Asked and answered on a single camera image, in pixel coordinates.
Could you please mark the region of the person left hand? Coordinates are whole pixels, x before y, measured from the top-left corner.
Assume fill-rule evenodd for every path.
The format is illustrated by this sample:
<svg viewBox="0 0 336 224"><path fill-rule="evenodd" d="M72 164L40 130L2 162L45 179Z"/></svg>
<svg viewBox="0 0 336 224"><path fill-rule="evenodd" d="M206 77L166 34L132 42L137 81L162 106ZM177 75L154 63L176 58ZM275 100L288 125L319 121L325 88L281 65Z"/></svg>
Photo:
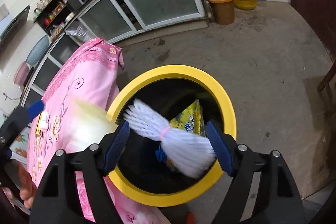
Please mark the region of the person left hand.
<svg viewBox="0 0 336 224"><path fill-rule="evenodd" d="M26 209L31 209L37 192L37 187L32 181L32 177L20 162L12 161L5 165L5 171L10 177L16 177L20 186L19 195Z"/></svg>

